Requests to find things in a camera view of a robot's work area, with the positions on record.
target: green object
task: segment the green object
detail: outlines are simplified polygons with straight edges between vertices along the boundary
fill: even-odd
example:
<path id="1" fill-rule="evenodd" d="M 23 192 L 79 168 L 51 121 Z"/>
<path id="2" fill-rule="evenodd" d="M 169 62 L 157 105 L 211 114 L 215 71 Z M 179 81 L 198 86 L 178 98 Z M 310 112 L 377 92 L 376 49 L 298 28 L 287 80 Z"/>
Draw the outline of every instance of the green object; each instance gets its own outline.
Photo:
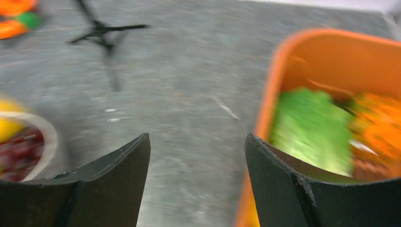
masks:
<path id="1" fill-rule="evenodd" d="M 270 143 L 318 168 L 349 176 L 352 135 L 347 125 L 352 118 L 323 91 L 285 92 L 279 97 Z"/>
<path id="2" fill-rule="evenodd" d="M 29 30 L 38 27 L 42 20 L 33 12 L 26 12 L 16 16 L 16 19 L 24 24 Z"/>

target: orange object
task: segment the orange object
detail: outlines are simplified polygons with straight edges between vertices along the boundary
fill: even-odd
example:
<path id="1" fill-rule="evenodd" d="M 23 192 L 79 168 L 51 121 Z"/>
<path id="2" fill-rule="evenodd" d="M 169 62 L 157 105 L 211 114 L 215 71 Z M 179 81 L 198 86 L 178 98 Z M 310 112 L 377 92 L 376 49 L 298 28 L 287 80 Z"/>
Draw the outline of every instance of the orange object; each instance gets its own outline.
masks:
<path id="1" fill-rule="evenodd" d="M 29 29 L 19 21 L 7 20 L 0 23 L 0 39 L 9 39 L 27 32 Z"/>
<path id="2" fill-rule="evenodd" d="M 33 11 L 37 0 L 0 0 L 0 15 L 15 17 L 21 13 Z"/>
<path id="3" fill-rule="evenodd" d="M 17 17 L 37 6 L 37 0 L 0 0 L 0 16 L 9 17 L 0 22 L 0 39 L 9 39 L 30 31 L 21 21 L 10 17 Z"/>
<path id="4" fill-rule="evenodd" d="M 268 73 L 255 134 L 269 140 L 274 106 L 281 91 L 298 87 L 324 90 L 344 101 L 366 91 L 401 96 L 401 43 L 335 29 L 311 29 L 291 36 L 277 49 Z M 245 174 L 235 227 L 248 221 L 254 207 Z"/>

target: concrete floor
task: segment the concrete floor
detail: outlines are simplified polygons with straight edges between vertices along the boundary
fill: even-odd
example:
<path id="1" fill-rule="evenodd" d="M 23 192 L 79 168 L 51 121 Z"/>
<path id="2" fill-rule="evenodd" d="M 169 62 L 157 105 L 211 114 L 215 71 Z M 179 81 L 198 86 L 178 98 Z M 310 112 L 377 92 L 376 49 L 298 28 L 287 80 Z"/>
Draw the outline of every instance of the concrete floor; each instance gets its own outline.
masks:
<path id="1" fill-rule="evenodd" d="M 85 31 L 82 15 L 70 1 L 41 2 L 53 18 L 1 50 L 0 89 L 58 127 L 71 168 L 149 132 L 139 227 L 232 226 L 244 139 L 272 52 L 288 35 L 330 26 L 392 37 L 376 13 L 233 0 L 93 0 L 101 20 L 152 25 L 122 44 L 114 63 L 122 92 L 113 93 L 101 50 L 65 43 Z"/>

